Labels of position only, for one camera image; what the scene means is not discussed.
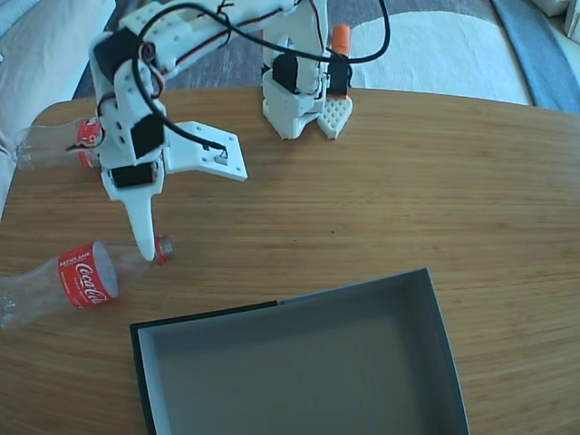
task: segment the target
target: orange part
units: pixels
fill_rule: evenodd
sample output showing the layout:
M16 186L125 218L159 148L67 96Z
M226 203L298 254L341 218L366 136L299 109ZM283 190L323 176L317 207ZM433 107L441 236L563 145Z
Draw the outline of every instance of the orange part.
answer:
M351 28L346 24L338 24L333 29L333 50L348 56L351 52Z

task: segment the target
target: wooden table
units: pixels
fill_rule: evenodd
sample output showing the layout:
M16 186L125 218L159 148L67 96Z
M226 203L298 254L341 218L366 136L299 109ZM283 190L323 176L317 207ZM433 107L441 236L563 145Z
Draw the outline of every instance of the wooden table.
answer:
M339 140L281 141L256 89L165 98L234 131L245 183L200 173L154 200L177 258L121 300L0 336L0 433L145 434L129 324L428 266L474 434L580 431L580 119L535 108L353 91ZM38 123L94 111L56 105ZM0 272L95 238L130 240L93 173L16 174Z

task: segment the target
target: plastic bottle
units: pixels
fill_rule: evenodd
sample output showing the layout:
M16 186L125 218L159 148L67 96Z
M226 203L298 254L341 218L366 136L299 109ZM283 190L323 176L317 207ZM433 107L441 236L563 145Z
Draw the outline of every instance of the plastic bottle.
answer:
M99 118L80 118L58 127L36 126L15 138L16 167L48 169L62 167L99 168L92 151L102 141Z
M0 277L0 329L17 329L49 314L108 302L152 266L173 257L168 237L156 237L157 258L135 245L92 242L51 258L36 269Z

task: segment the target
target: box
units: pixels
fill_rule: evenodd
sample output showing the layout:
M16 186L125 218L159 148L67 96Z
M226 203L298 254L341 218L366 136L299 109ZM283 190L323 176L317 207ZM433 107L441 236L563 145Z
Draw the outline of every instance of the box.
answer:
M130 332L151 435L469 433L427 269Z

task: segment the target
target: robotic arm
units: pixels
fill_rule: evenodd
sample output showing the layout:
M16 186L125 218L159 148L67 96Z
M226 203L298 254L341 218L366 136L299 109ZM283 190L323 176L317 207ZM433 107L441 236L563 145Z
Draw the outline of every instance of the robotic arm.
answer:
M125 205L145 258L155 255L151 198L161 193L167 174L201 170L239 181L247 178L235 134L194 121L169 121L159 101L164 80L240 30L248 39L259 39L251 34L263 30L262 41L270 47L280 45L314 57L264 49L263 113L283 139L297 138L314 120L335 138L353 104L345 95L340 100L326 96L334 78L328 63L315 57L328 53L327 22L326 0L151 3L124 17L119 31L93 42L90 64L105 133L95 150L102 183L112 200Z

